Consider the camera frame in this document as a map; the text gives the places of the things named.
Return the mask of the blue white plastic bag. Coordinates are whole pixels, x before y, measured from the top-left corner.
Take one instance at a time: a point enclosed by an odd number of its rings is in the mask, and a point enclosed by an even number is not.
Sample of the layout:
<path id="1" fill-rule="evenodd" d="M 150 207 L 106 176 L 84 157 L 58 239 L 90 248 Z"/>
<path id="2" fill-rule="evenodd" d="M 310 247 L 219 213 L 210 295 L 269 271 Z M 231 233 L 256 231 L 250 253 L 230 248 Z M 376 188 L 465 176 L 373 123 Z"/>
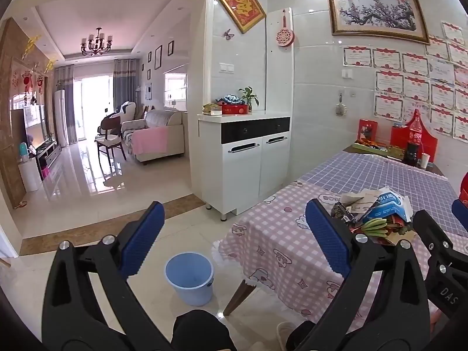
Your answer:
<path id="1" fill-rule="evenodd" d="M 399 216 L 404 222 L 409 223 L 413 216 L 413 209 L 408 196 L 394 192 L 389 187 L 379 189 L 380 195 L 375 203 L 362 217 L 366 223 L 371 219 L 385 219 L 389 216 Z"/>

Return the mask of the green bananas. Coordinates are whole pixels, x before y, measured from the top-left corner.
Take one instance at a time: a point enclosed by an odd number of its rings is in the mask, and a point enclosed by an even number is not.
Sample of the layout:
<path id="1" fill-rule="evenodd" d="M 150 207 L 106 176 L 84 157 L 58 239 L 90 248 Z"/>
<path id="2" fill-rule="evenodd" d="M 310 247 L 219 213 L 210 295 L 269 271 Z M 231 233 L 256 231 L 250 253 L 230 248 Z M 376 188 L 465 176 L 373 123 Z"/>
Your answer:
<path id="1" fill-rule="evenodd" d="M 386 238 L 387 237 L 387 219 L 375 218 L 367 221 L 359 230 L 368 237 Z"/>

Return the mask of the cola bottle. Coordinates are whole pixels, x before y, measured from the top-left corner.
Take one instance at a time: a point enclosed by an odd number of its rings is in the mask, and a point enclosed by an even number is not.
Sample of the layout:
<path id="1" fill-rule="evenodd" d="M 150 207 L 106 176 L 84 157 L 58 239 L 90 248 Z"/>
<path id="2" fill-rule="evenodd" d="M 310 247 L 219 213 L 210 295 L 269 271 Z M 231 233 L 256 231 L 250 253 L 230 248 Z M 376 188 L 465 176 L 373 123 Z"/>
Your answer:
<path id="1" fill-rule="evenodd" d="M 407 124 L 408 141 L 405 150 L 404 163 L 409 166 L 416 166 L 418 162 L 418 153 L 422 143 L 423 127 L 420 112 L 416 109 L 411 121 Z"/>

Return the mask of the red paper bag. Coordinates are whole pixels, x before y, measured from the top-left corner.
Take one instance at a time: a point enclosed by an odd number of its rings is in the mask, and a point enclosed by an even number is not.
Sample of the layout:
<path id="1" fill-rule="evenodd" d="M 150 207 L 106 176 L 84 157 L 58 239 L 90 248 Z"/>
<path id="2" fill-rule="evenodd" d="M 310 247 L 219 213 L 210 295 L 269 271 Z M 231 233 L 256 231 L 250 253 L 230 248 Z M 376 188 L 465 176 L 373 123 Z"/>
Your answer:
<path id="1" fill-rule="evenodd" d="M 405 150 L 409 143 L 418 146 L 419 159 L 425 153 L 429 156 L 428 162 L 435 161 L 438 139 L 427 129 L 418 109 L 414 110 L 409 122 L 400 126 L 394 125 L 391 129 L 391 146 Z"/>

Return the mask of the light blue plastic bucket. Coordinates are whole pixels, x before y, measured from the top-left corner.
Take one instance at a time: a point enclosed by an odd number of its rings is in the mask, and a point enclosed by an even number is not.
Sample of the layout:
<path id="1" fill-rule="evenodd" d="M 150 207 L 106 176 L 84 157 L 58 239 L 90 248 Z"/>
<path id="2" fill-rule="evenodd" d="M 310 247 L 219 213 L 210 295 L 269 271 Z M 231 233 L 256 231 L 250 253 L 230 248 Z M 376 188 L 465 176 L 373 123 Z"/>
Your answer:
<path id="1" fill-rule="evenodd" d="M 214 267 L 204 255 L 195 252 L 177 254 L 167 261 L 164 273 L 185 304 L 202 307 L 211 301 Z"/>

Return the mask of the wooden table leg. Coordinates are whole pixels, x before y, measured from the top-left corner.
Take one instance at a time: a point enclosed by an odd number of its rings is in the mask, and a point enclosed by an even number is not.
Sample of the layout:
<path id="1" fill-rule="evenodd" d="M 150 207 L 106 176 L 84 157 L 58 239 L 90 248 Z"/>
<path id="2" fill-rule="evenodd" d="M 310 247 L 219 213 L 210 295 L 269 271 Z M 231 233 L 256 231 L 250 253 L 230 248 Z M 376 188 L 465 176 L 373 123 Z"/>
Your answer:
<path id="1" fill-rule="evenodd" d="M 255 291 L 256 287 L 242 280 L 223 311 L 224 317 L 230 316 Z"/>

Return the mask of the white cylindrical bin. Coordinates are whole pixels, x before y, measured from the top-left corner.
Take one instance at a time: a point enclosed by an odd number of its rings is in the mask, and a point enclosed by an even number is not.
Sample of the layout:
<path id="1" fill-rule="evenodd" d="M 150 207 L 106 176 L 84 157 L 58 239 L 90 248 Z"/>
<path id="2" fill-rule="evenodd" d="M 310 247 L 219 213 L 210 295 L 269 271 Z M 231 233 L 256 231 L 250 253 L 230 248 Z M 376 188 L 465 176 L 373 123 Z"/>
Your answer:
<path id="1" fill-rule="evenodd" d="M 18 167 L 26 192 L 35 192 L 40 189 L 42 181 L 37 167 L 37 160 L 32 158 L 28 161 L 20 162 Z"/>

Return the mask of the pink blanket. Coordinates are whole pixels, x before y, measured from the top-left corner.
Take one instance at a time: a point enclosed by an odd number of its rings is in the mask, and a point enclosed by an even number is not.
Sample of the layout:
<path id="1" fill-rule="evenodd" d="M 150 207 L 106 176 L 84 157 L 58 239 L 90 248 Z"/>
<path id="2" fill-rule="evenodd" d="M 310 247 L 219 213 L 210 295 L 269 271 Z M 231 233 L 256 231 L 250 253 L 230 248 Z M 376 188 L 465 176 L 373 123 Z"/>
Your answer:
<path id="1" fill-rule="evenodd" d="M 167 139 L 167 126 L 137 130 L 132 135 L 133 154 L 165 153 Z"/>

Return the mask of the television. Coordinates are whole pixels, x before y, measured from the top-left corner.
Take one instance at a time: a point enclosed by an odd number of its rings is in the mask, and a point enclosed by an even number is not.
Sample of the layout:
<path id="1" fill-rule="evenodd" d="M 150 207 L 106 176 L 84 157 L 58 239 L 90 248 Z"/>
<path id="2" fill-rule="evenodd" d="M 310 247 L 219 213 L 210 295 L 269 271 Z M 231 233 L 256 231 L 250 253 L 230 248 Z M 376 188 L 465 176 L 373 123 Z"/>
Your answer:
<path id="1" fill-rule="evenodd" d="M 48 139 L 46 115 L 43 105 L 28 105 L 11 111 L 12 135 L 17 144 L 37 148 Z"/>

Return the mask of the white sideboard cabinet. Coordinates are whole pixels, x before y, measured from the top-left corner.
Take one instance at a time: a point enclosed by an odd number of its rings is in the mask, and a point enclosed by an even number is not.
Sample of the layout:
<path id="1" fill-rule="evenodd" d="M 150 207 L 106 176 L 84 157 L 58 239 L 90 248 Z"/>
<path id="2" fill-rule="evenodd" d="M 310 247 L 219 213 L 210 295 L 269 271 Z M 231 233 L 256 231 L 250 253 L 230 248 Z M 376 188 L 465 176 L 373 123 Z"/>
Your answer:
<path id="1" fill-rule="evenodd" d="M 198 116 L 201 194 L 221 221 L 278 191 L 290 160 L 291 115 Z"/>

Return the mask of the framed plum blossom painting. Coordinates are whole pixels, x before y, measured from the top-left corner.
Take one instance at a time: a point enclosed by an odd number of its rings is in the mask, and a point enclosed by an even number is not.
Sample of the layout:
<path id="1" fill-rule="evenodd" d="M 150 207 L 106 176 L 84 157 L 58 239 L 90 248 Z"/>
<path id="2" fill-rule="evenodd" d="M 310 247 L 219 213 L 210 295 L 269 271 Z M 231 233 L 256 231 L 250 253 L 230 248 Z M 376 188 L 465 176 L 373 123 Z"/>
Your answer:
<path id="1" fill-rule="evenodd" d="M 334 35 L 429 43 L 419 0 L 328 0 L 328 5 Z"/>

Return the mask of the beige sofa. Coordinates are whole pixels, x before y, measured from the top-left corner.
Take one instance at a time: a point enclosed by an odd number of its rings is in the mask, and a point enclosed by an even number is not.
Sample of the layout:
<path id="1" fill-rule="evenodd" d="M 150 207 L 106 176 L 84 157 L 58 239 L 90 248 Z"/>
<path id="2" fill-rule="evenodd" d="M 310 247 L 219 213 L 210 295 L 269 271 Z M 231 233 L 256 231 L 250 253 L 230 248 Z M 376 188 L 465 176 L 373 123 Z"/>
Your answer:
<path id="1" fill-rule="evenodd" d="M 122 123 L 121 134 L 128 154 L 140 163 L 185 154 L 183 117 L 181 111 L 153 109 L 143 119 Z"/>

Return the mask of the red gift box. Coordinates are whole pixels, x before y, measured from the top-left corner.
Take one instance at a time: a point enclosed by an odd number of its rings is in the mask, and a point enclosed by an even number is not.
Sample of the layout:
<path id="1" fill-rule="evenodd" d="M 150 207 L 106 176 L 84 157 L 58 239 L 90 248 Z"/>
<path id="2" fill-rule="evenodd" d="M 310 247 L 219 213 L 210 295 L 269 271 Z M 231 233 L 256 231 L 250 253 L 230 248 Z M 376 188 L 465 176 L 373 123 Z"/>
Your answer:
<path id="1" fill-rule="evenodd" d="M 246 104 L 225 104 L 221 105 L 223 115 L 244 115 L 249 113 L 248 105 Z"/>

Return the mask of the black chandelier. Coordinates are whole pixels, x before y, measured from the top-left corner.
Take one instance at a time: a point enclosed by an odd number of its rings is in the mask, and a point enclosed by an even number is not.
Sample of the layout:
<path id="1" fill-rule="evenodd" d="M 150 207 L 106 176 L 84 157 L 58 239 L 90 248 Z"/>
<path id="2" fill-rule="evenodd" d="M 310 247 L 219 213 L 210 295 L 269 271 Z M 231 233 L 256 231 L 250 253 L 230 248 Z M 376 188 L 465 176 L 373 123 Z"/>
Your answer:
<path id="1" fill-rule="evenodd" d="M 96 29 L 96 34 L 90 34 L 89 37 L 82 38 L 80 45 L 81 54 L 87 56 L 102 56 L 111 51 L 113 44 L 113 37 L 106 36 L 102 32 L 102 27 Z"/>

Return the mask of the red gold framed calligraphy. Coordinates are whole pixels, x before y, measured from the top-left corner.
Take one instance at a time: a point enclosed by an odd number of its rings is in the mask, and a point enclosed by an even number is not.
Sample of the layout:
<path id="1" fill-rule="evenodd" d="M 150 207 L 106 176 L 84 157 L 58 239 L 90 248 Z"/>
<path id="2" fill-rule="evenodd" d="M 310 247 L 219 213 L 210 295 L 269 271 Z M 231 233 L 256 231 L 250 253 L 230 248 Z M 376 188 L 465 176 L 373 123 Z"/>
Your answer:
<path id="1" fill-rule="evenodd" d="M 252 29 L 265 17 L 259 0 L 218 0 L 233 19 L 242 34 Z"/>

